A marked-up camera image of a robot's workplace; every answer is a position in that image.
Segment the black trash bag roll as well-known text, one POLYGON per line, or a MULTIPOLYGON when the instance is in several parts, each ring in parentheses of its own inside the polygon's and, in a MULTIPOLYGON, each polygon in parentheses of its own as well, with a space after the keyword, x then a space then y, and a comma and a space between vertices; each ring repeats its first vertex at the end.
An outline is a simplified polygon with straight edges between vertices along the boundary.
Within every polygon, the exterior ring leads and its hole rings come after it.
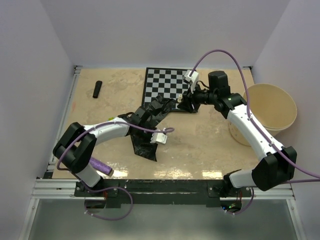
POLYGON ((93 90, 93 94, 92 94, 92 97, 94 99, 97 99, 99 97, 102 84, 103 84, 103 82, 101 80, 96 81, 95 86, 94 86, 94 90, 93 90))

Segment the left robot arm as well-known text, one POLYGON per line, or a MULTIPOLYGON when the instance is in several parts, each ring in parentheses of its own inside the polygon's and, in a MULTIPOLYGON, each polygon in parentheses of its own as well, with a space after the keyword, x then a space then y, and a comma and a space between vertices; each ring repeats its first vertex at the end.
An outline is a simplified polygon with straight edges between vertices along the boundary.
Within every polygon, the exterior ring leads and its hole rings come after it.
POLYGON ((106 122, 95 125, 72 123, 53 149, 53 155, 59 159, 57 168, 69 171, 86 184, 86 191, 92 196, 99 196, 104 190, 102 177, 90 164, 96 145, 106 141, 130 136, 133 151, 145 159, 156 161, 157 144, 151 142, 157 122, 155 115, 139 107, 133 113, 118 115, 106 122))

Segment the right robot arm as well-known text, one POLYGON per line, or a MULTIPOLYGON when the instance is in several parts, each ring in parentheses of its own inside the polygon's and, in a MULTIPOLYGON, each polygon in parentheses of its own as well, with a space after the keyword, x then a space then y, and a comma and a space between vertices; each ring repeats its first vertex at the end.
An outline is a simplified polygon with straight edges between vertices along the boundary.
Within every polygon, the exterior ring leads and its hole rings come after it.
POLYGON ((196 71, 188 70, 183 81, 189 88, 179 95, 177 107, 194 113, 200 105, 213 105, 241 132, 258 158, 258 164, 252 170, 240 169, 224 175, 222 189, 227 196, 235 196, 242 187, 257 187, 265 192, 293 178, 296 150, 292 146, 284 147, 277 141, 248 109, 246 100, 240 94, 231 92, 224 71, 208 74, 207 89, 198 85, 199 74, 196 71))

